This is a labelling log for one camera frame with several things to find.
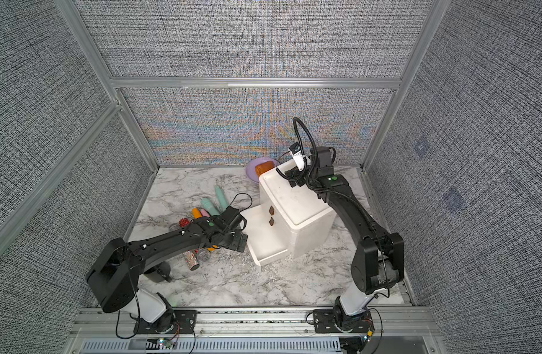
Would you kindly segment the white bottom drawer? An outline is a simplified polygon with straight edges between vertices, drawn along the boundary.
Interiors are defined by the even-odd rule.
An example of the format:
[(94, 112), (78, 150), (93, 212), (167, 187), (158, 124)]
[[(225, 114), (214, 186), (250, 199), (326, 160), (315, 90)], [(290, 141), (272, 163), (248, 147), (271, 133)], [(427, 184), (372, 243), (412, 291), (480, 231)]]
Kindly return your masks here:
[[(277, 221), (263, 206), (254, 206), (241, 213), (246, 219), (244, 233), (248, 235), (247, 247), (257, 267), (263, 268), (290, 255), (286, 235)], [(275, 224), (269, 225), (270, 218)]]

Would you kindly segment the white plastic drawer cabinet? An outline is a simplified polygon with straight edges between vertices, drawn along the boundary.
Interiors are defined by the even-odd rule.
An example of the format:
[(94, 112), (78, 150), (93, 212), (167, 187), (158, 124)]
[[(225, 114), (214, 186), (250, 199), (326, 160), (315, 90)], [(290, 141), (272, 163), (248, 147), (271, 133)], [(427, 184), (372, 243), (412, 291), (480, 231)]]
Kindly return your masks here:
[(306, 185), (290, 187), (283, 177), (291, 169), (298, 168), (294, 162), (286, 162), (259, 177), (259, 206), (268, 212), (273, 206), (273, 217), (286, 235), (290, 256), (298, 258), (326, 242), (336, 213)]

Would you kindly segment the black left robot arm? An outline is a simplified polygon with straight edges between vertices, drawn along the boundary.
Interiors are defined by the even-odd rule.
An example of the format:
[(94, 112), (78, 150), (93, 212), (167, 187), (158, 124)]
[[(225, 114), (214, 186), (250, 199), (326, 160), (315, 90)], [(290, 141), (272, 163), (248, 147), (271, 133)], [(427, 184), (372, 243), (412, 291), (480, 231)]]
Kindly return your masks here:
[(219, 246), (244, 252), (246, 218), (228, 206), (220, 215), (194, 219), (187, 226), (145, 240), (111, 240), (86, 274), (86, 283), (101, 310), (122, 311), (135, 320), (134, 334), (174, 333), (182, 328), (173, 307), (159, 293), (139, 288), (141, 275), (188, 251)]

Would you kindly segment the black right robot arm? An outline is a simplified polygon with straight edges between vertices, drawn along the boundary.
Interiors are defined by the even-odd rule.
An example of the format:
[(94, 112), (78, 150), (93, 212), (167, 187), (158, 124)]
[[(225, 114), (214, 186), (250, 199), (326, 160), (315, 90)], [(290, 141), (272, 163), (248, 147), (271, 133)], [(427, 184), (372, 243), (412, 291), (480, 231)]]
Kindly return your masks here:
[(368, 304), (405, 277), (404, 240), (390, 233), (358, 201), (346, 178), (334, 172), (335, 149), (317, 147), (306, 157), (300, 144), (290, 146), (296, 166), (280, 176), (292, 187), (308, 187), (343, 221), (356, 246), (351, 263), (353, 284), (334, 301), (334, 324), (340, 331), (354, 330), (360, 323), (373, 325)]

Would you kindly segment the orange toy food slice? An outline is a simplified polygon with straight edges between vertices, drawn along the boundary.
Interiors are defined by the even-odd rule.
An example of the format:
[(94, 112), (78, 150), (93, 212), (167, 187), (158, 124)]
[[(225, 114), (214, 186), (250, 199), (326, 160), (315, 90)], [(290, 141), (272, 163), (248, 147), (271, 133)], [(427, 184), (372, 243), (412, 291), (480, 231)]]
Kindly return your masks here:
[(255, 166), (255, 173), (257, 177), (260, 177), (264, 173), (271, 171), (275, 168), (275, 162), (274, 161), (266, 161), (259, 163)]

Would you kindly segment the purple plastic plate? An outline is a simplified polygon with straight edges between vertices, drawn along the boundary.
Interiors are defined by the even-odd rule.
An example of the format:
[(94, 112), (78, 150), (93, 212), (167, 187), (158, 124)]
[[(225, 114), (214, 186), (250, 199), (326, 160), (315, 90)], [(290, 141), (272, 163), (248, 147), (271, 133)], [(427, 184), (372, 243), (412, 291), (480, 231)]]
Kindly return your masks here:
[(245, 173), (250, 181), (258, 184), (259, 177), (264, 173), (275, 169), (278, 161), (269, 157), (260, 157), (250, 161), (245, 168)]

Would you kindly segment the black cup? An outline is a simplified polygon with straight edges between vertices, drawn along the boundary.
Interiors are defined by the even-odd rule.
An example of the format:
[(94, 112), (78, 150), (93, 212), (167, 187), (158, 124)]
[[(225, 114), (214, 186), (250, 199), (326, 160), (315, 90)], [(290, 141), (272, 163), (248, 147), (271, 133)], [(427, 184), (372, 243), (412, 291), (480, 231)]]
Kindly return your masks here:
[(145, 271), (144, 275), (154, 283), (170, 283), (172, 281), (171, 272), (170, 265), (167, 262), (161, 262)]

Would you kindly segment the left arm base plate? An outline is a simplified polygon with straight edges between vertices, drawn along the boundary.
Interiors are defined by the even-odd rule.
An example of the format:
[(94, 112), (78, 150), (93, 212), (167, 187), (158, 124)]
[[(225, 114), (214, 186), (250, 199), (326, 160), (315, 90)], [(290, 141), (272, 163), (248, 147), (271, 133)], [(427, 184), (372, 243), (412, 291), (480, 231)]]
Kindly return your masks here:
[(153, 323), (141, 320), (135, 324), (136, 334), (192, 334), (197, 322), (197, 311), (195, 310), (173, 310), (163, 314)]

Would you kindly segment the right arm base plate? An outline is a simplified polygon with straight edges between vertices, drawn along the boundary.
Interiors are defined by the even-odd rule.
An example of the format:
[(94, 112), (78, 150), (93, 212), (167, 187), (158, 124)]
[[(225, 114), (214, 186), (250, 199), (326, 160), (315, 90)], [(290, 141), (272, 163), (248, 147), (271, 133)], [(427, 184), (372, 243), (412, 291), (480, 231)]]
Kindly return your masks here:
[(312, 311), (316, 333), (370, 333), (375, 331), (370, 311), (346, 315), (341, 308)]

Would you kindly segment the aluminium mounting rail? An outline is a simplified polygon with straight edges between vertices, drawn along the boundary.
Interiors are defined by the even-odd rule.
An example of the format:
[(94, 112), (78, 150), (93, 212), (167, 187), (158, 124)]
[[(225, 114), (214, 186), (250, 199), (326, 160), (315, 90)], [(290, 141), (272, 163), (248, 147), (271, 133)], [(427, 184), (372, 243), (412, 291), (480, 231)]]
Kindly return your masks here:
[[(331, 313), (330, 306), (300, 307), (198, 307), (176, 308), (179, 334), (195, 333), (202, 338), (216, 337), (282, 337), (282, 336), (358, 336), (366, 333), (360, 324), (356, 330), (339, 330), (330, 319), (317, 317), (315, 311)], [(426, 307), (409, 305), (373, 305), (370, 308), (375, 333), (389, 336), (440, 336)], [(69, 337), (91, 336), (115, 338), (129, 336), (135, 321), (128, 314), (105, 314), (98, 308), (79, 311)]]

